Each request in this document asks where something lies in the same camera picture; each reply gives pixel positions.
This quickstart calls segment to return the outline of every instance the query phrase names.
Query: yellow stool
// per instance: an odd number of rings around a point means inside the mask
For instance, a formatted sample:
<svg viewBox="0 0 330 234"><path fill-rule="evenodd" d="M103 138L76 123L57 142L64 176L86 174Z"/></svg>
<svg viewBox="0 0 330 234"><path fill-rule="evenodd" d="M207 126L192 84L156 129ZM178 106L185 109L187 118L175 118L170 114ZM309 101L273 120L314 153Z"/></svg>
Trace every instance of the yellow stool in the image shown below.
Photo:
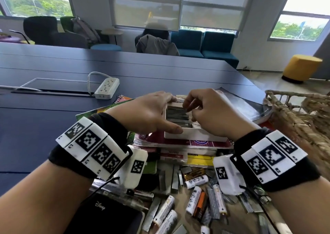
<svg viewBox="0 0 330 234"><path fill-rule="evenodd" d="M283 71L282 79L300 84L309 79L323 60L320 58L297 54L294 55Z"/></svg>

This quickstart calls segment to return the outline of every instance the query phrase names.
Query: black wristband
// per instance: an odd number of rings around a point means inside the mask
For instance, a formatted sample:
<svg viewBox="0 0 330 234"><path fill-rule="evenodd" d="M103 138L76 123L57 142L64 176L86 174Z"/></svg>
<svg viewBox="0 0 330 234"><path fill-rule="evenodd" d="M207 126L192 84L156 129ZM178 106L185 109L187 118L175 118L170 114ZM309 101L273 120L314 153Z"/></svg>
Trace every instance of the black wristband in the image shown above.
<svg viewBox="0 0 330 234"><path fill-rule="evenodd" d="M250 186L260 185L260 181L250 167L242 159L241 155L248 151L252 145L263 139L271 131L267 128L258 129L243 136L234 144L235 155L230 157L233 164L243 175L245 182ZM313 181L320 177L316 166L307 158L300 160L294 167L281 174L278 178L261 185L266 191L274 192L284 190L307 181Z"/></svg>
<svg viewBox="0 0 330 234"><path fill-rule="evenodd" d="M130 151L126 146L128 131L115 118L106 113L95 113L88 117L91 121L101 127L124 151ZM86 166L82 165L70 153L64 150L59 144L50 152L49 161L55 165L69 168L70 170L86 178L94 179L97 177Z"/></svg>

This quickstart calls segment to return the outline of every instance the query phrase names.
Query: woven basket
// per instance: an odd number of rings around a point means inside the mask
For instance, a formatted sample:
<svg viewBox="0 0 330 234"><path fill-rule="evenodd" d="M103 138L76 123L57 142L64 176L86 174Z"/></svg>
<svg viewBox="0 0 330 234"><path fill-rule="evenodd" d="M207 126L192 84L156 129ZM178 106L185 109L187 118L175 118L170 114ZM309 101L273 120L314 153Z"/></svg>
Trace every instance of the woven basket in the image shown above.
<svg viewBox="0 0 330 234"><path fill-rule="evenodd" d="M272 104L270 123L288 136L330 180L330 96L266 90ZM301 105L292 105L292 96L304 97Z"/></svg>

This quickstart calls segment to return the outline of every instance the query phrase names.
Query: white power strip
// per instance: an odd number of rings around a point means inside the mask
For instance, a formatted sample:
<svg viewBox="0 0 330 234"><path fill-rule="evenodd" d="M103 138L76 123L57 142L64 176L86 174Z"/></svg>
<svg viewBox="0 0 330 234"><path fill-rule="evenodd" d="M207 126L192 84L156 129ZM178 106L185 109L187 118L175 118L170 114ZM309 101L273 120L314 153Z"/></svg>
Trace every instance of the white power strip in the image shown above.
<svg viewBox="0 0 330 234"><path fill-rule="evenodd" d="M119 86L119 79L106 78L94 93L97 99L111 99Z"/></svg>

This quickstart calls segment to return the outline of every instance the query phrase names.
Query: cardboard box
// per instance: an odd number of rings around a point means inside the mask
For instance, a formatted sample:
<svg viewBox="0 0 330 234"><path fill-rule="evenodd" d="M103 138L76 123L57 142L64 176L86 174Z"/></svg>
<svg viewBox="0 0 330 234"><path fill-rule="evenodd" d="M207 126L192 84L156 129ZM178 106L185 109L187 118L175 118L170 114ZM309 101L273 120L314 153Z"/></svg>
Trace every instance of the cardboard box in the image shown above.
<svg viewBox="0 0 330 234"><path fill-rule="evenodd" d="M167 106L182 108L182 103L168 103L163 110L163 117L166 119ZM208 133L206 130L201 128L183 128L182 134L171 134L164 133L164 138L167 139L186 139L186 140L197 140L197 141L213 141L213 142L226 142L227 138L218 137Z"/></svg>

